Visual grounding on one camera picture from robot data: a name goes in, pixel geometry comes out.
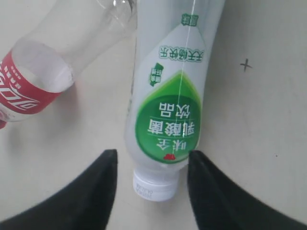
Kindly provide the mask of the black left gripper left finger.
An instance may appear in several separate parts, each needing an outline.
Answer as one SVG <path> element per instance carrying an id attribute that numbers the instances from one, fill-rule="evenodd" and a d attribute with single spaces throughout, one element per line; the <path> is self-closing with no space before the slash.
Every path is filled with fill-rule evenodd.
<path id="1" fill-rule="evenodd" d="M 71 183 L 0 223 L 2 230 L 105 230 L 115 201 L 118 152 L 107 149 Z"/>

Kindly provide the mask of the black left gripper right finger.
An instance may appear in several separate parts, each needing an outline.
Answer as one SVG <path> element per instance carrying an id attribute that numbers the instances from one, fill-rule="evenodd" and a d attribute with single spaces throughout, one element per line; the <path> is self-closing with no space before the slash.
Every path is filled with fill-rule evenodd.
<path id="1" fill-rule="evenodd" d="M 189 200 L 200 230 L 305 230 L 227 177 L 203 152 L 189 152 Z"/>

